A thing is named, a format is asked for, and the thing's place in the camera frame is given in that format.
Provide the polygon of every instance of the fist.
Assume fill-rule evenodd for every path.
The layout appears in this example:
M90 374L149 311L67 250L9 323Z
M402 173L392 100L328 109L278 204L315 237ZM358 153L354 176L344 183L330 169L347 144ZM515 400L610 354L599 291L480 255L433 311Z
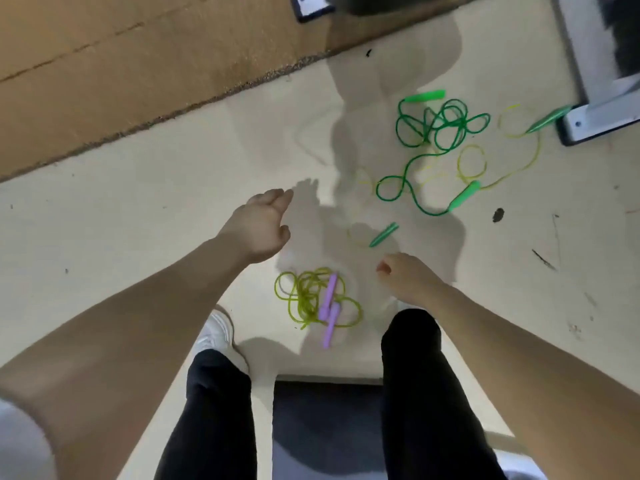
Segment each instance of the fist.
M414 306L424 306L429 294L447 286L420 259L405 253L385 256L376 272L393 296Z
M291 238L289 227L281 222L292 199L293 190L272 189L254 195L235 210L219 235L231 237L248 263L266 261Z

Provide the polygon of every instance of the floor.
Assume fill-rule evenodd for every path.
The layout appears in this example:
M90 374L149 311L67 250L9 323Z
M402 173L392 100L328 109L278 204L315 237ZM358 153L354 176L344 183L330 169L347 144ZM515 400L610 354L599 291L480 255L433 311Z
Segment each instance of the floor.
M640 391L640 127L572 148L548 128L531 169L453 214L425 217L408 195L378 201L371 182L416 154L395 140L398 99L439 88L471 114L494 117L465 142L477 145L465 151L465 173L482 168L479 147L489 158L485 184L526 165L537 137L506 135L578 101L550 0L480 0L1 184L0 363L212 237L247 197L294 187L291 242L221 300L251 367L259 478L271 476L277 373L380 376L379 340L395 304L372 270L393 250ZM423 202L446 206L462 190L457 154L416 164ZM498 208L504 218L494 223ZM391 221L400 224L392 238L366 249ZM329 351L273 294L281 271L316 266L340 270L366 312ZM484 427L509 434L455 348L444 347ZM121 479L152 476L184 403L185 372Z

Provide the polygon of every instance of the person's left arm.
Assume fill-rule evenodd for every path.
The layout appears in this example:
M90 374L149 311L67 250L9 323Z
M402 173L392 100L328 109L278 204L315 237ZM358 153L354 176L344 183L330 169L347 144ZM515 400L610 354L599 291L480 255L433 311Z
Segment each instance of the person's left arm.
M289 240L292 197L252 197L215 238L0 368L0 396L44 429L60 480L118 476L224 291Z

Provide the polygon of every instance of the person's right leg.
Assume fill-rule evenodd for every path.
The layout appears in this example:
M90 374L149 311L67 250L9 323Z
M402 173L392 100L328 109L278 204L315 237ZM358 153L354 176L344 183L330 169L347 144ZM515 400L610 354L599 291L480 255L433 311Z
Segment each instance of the person's right leg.
M187 376L187 404L156 480L255 480L251 379L232 339L230 321L214 311L196 342L200 351Z
M383 448L389 480L506 480L440 350L426 311L398 313L382 338Z

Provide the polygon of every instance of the person's left hand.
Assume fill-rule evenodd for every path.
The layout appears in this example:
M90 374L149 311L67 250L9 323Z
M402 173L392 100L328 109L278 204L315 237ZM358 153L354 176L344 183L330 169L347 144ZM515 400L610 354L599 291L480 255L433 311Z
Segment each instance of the person's left hand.
M249 263L266 261L275 256L291 238L282 216L293 199L293 190L268 190L254 195L241 205L220 229L218 235L233 239Z

